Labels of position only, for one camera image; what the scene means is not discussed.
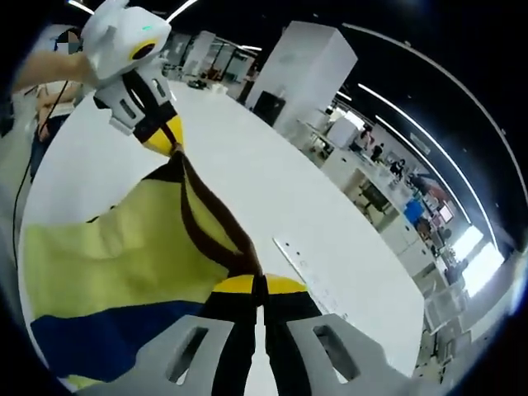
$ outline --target white table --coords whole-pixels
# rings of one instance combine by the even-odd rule
[[[295,241],[332,285],[348,320],[384,348],[393,367],[410,376],[422,335],[423,298],[363,215],[298,150],[229,97],[180,82],[171,82],[171,88],[190,160],[246,229],[264,271],[299,279],[272,238]],[[109,111],[98,111],[87,97],[51,144],[28,196],[19,284],[30,334],[34,317],[21,248],[26,226],[86,221],[166,162],[110,127],[109,117]],[[260,316],[247,394],[276,394],[263,335]]]

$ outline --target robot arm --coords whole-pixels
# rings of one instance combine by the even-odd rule
[[[84,53],[98,80],[94,101],[111,110],[111,125],[171,156],[183,144],[182,123],[156,59],[171,26],[127,4],[105,0],[82,30]]]

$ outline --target brown strap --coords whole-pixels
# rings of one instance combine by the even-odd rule
[[[252,262],[247,252],[235,253],[214,240],[196,222],[189,200],[187,198],[186,184],[181,184],[181,218],[191,241],[206,257],[228,269],[230,276],[242,274],[256,274],[258,266]]]
[[[183,153],[176,151],[165,165],[148,174],[144,180],[159,180],[161,182],[183,183],[185,172],[183,170]]]
[[[183,156],[182,159],[186,178],[189,181],[192,190],[219,223],[222,224],[226,234],[233,241],[238,250],[241,252],[248,252],[252,245],[251,239],[242,227],[240,227],[238,221],[234,218],[224,203],[219,200],[209,187],[198,177],[187,157]]]

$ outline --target white pillar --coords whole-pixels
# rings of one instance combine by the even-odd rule
[[[189,51],[185,64],[183,65],[185,73],[196,76],[200,72],[201,64],[209,53],[209,48],[211,47],[211,44],[213,44],[215,37],[216,35],[214,33],[208,31],[200,32],[195,38],[195,41],[192,44],[192,49]]]
[[[190,35],[183,35],[181,33],[176,33],[172,37],[172,43],[167,54],[167,59],[172,64],[179,64],[182,60],[182,56],[186,50],[189,41],[191,40]]]
[[[254,107],[262,91],[286,100],[274,124],[280,133],[311,111],[324,111],[356,64],[357,57],[338,29],[293,21],[273,49],[250,92]]]

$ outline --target human hand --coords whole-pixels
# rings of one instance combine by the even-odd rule
[[[45,142],[50,136],[50,132],[48,131],[48,125],[39,125],[39,141]]]

